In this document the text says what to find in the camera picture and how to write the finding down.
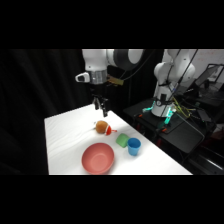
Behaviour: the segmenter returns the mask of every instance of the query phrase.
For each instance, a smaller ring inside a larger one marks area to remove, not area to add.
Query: tabletop
[[[118,132],[110,136],[98,134],[94,123],[99,120]],[[137,157],[129,155],[127,147],[117,145],[121,133],[141,141]],[[82,167],[82,155],[95,143],[106,143],[114,150],[115,162],[108,175],[191,175],[112,111],[103,118],[102,111],[96,111],[94,105],[45,119],[45,134],[50,175],[88,175]]]

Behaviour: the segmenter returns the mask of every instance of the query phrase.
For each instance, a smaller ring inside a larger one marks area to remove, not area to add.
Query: table
[[[110,136],[98,134],[93,128],[99,120],[108,122],[118,132]],[[106,143],[114,150],[115,162],[109,175],[191,175],[112,111],[103,118],[102,111],[96,111],[94,105],[45,119],[45,132],[50,175],[87,175],[81,159],[84,151],[95,143]],[[141,141],[137,157],[117,145],[121,133]]]
[[[126,113],[130,117],[134,117],[134,115],[138,113],[142,113],[143,108],[149,108],[152,106],[153,100],[145,100],[141,103],[138,103],[132,107],[129,107],[124,110],[124,113]],[[164,118],[158,118],[154,116],[153,114],[150,115],[151,119],[145,119],[142,118],[137,118],[136,121],[138,121],[140,124],[142,124],[144,127],[148,128],[151,131],[155,131],[156,124],[158,124],[159,121],[164,121]],[[191,122],[189,119],[187,120],[191,125],[199,129],[198,126],[196,126],[193,122]],[[209,130],[214,129],[214,124],[209,125]],[[208,133],[208,130],[206,127],[200,128],[199,129],[204,135]],[[190,153],[195,146],[202,140],[202,136],[194,130],[192,127],[190,127],[187,123],[183,122],[181,125],[179,125],[176,129],[174,129],[171,133],[165,134],[165,133],[160,133],[159,136],[175,146],[176,148],[180,149],[181,151],[185,153]]]

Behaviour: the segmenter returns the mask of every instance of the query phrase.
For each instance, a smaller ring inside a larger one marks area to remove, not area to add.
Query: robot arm
[[[103,110],[104,117],[108,112],[108,100],[104,98],[109,65],[125,71],[134,69],[141,60],[143,49],[83,49],[85,73],[76,76],[77,82],[90,83],[93,89],[93,103],[96,110]]]
[[[154,72],[158,84],[155,91],[156,102],[152,113],[158,117],[167,117],[172,106],[170,97],[181,77],[180,83],[183,83],[192,79],[195,74],[195,67],[190,64],[189,49],[181,49],[181,51],[179,49],[168,49],[168,54],[171,56],[173,63],[160,63],[156,66]]]

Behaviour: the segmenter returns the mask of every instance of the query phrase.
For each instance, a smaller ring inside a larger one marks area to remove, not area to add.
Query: pink bowl
[[[113,149],[104,143],[91,145],[82,156],[84,169],[92,175],[105,174],[114,163]]]

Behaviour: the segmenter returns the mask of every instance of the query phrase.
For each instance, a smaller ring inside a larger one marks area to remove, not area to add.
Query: cup
[[[128,152],[131,156],[137,156],[140,148],[141,142],[137,138],[130,138],[128,140]]]

